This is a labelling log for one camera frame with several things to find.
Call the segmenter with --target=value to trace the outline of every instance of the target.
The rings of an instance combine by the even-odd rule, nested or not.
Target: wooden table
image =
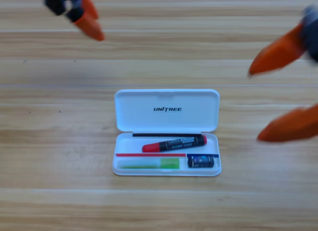
[[[318,70],[304,57],[246,77],[314,0],[94,1],[101,43],[42,0],[0,0],[0,230],[318,230],[317,139],[255,140],[316,103]],[[217,90],[222,173],[115,175],[123,88]]]

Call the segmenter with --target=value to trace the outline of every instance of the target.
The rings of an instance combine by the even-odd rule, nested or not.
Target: white plastic case
[[[118,129],[125,133],[120,134],[116,140],[114,173],[143,176],[218,175],[222,170],[218,139],[209,132],[214,131],[218,126],[219,104],[220,96],[213,89],[124,89],[118,91],[115,94],[116,121]],[[119,164],[127,162],[158,166],[159,159],[162,157],[138,157],[145,154],[142,152],[143,145],[184,136],[191,137],[193,134],[206,136],[206,145],[154,154],[178,158],[178,169],[119,167]],[[189,168],[184,154],[212,154],[214,166]]]

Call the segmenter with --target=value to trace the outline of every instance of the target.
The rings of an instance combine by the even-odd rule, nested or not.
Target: table surface
[[[246,77],[315,0],[94,1],[104,42],[42,0],[0,0],[0,230],[316,231],[317,139],[255,138],[316,103],[318,70]],[[115,175],[123,88],[217,90],[221,174]]]

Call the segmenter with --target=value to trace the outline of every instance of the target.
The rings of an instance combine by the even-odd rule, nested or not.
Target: unitree logo
[[[165,107],[162,107],[162,108],[154,108],[154,111],[164,111],[164,112],[167,112],[167,111],[181,111],[182,108],[165,108]]]

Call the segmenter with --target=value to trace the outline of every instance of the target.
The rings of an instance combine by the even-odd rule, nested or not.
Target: case lid
[[[115,94],[117,127],[133,133],[201,133],[218,126],[213,89],[124,89]]]

